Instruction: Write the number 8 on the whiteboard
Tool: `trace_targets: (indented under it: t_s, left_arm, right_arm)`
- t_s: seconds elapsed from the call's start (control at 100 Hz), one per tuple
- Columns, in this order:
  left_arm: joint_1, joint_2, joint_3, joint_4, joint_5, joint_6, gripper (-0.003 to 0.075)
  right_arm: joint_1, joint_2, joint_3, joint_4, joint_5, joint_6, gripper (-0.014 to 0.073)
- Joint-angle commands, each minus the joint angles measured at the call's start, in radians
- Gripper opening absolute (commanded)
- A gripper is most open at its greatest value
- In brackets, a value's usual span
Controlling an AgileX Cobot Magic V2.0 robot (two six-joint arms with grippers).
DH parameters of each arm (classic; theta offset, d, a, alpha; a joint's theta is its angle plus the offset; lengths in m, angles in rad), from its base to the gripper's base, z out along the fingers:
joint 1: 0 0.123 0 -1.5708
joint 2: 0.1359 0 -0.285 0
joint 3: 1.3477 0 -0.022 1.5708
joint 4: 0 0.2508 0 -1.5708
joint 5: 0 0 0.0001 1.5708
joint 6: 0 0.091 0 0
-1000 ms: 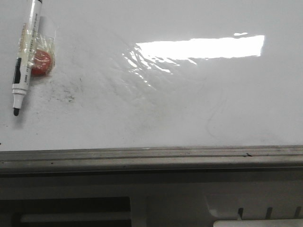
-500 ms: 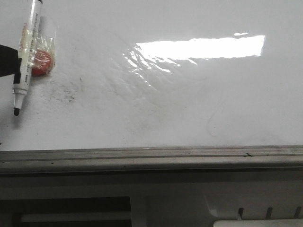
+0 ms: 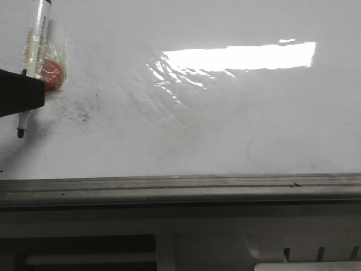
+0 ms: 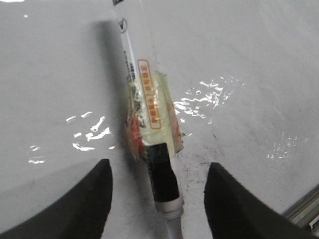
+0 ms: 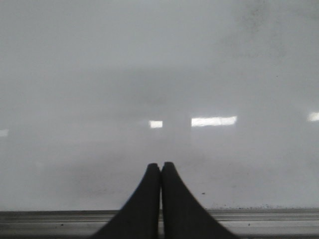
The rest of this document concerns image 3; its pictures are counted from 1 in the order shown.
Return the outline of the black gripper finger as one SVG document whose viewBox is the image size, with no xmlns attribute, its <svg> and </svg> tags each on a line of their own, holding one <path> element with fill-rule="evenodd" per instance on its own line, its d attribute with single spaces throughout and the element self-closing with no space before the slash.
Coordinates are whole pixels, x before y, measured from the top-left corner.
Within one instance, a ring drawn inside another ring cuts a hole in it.
<svg viewBox="0 0 361 271">
<path fill-rule="evenodd" d="M 45 105 L 45 83 L 41 80 L 1 70 L 1 117 Z"/>
</svg>

